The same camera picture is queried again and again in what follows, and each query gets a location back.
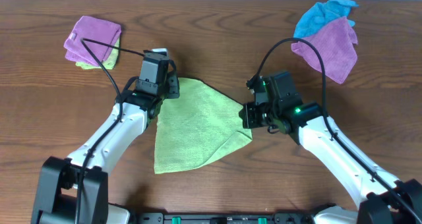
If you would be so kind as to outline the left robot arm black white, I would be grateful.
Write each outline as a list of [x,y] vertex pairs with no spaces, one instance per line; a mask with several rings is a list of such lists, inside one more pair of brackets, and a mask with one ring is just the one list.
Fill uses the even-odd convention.
[[32,223],[135,223],[108,200],[108,177],[165,99],[179,97],[175,63],[166,48],[145,51],[139,76],[124,87],[109,117],[65,159],[49,157],[40,171]]

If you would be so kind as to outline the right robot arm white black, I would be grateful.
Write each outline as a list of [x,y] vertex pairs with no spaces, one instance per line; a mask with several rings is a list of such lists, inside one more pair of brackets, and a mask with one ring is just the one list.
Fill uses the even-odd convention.
[[420,223],[421,184],[403,182],[364,154],[316,102],[303,103],[288,72],[253,76],[246,83],[254,96],[239,116],[244,128],[281,132],[311,152],[337,178],[357,211],[328,206],[305,223]]

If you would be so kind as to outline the green microfiber cloth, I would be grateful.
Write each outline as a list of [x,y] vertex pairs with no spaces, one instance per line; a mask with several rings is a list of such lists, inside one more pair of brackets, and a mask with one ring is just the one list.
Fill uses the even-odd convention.
[[211,164],[252,142],[239,117],[242,105],[200,80],[180,78],[180,97],[158,115],[154,172],[175,173]]

